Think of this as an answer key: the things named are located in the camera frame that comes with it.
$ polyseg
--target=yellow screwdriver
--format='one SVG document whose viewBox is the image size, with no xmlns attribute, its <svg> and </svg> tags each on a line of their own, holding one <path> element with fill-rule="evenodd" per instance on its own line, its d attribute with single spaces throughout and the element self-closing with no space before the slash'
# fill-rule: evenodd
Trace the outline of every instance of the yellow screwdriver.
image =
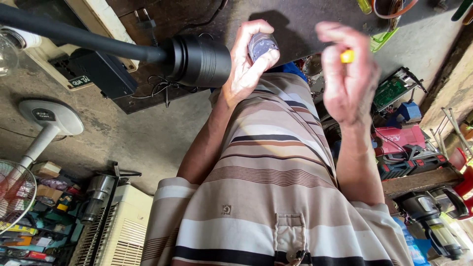
<svg viewBox="0 0 473 266">
<path fill-rule="evenodd" d="M 351 63 L 355 59 L 355 52 L 353 50 L 346 50 L 342 54 L 340 54 L 340 60 L 342 63 Z"/>
</svg>

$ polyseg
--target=striped shirt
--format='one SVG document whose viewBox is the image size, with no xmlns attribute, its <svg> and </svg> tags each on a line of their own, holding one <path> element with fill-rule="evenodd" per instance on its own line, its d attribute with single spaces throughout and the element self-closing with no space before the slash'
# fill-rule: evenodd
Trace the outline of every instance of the striped shirt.
<svg viewBox="0 0 473 266">
<path fill-rule="evenodd" d="M 205 181 L 160 181 L 141 266 L 299 264 L 412 260 L 385 204 L 348 202 L 338 190 L 308 85 L 268 73 L 236 107 Z"/>
</svg>

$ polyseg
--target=green circuit board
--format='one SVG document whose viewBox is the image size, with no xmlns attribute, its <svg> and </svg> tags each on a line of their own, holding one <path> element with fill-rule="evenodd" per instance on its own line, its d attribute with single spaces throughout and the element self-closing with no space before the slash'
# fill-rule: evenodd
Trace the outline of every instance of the green circuit board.
<svg viewBox="0 0 473 266">
<path fill-rule="evenodd" d="M 409 91 L 405 87 L 405 82 L 398 78 L 385 80 L 381 83 L 375 92 L 373 103 L 378 111 L 385 109 L 388 105 L 395 102 L 402 95 Z"/>
</svg>

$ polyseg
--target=green plastic container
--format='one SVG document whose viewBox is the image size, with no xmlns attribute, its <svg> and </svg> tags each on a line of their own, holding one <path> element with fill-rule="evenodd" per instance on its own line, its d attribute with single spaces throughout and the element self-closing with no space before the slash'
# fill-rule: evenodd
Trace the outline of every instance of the green plastic container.
<svg viewBox="0 0 473 266">
<path fill-rule="evenodd" d="M 379 34 L 371 36 L 371 44 L 370 44 L 371 51 L 373 53 L 376 53 L 379 49 L 381 49 L 381 47 L 385 45 L 385 43 L 394 35 L 394 33 L 396 33 L 398 29 L 399 28 L 395 28 L 391 32 L 383 32 L 383 33 L 379 33 Z"/>
</svg>

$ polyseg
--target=glass bulb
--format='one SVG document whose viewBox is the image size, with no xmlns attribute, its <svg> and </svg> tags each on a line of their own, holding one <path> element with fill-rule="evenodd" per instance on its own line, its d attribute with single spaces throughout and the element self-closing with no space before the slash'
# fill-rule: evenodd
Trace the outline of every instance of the glass bulb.
<svg viewBox="0 0 473 266">
<path fill-rule="evenodd" d="M 0 77 L 8 76 L 17 69 L 19 52 L 5 34 L 0 34 Z"/>
</svg>

